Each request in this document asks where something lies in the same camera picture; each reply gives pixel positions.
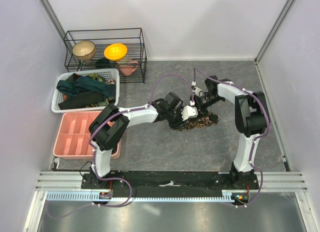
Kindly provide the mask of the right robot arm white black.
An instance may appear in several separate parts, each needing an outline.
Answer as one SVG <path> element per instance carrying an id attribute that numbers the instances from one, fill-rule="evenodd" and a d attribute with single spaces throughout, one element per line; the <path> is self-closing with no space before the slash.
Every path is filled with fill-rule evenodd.
<path id="1" fill-rule="evenodd" d="M 205 113 L 213 104 L 228 100 L 234 105 L 234 123 L 239 132 L 237 154 L 230 171 L 213 174 L 215 188 L 219 190 L 258 189 L 255 155 L 260 139 L 270 130 L 265 94 L 261 91 L 246 90 L 229 80 L 218 80 L 216 76 L 208 77 L 205 85 L 207 92 L 197 87 L 193 89 L 198 110 Z"/>

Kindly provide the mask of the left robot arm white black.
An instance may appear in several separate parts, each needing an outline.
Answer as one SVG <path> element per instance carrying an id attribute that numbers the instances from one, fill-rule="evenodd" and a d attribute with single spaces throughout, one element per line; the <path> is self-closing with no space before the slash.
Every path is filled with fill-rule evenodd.
<path id="1" fill-rule="evenodd" d="M 165 98 L 138 107 L 120 108 L 114 104 L 106 106 L 89 126 L 88 144 L 93 150 L 89 171 L 92 183 L 99 189 L 109 185 L 112 151 L 118 146 L 127 128 L 168 121 L 172 130 L 178 130 L 187 125 L 190 117 L 188 108 L 183 106 L 183 101 L 173 92 L 168 93 Z"/>

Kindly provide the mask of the brown floral tie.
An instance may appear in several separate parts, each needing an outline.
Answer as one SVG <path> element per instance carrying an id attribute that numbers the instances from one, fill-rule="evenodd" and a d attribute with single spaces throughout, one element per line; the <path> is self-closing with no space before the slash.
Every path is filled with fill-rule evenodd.
<path id="1" fill-rule="evenodd" d="M 220 121 L 220 116 L 213 112 L 200 113 L 196 118 L 191 118 L 191 119 L 188 119 L 187 121 L 189 123 L 188 127 L 186 130 L 183 130 L 183 131 L 215 126 Z"/>

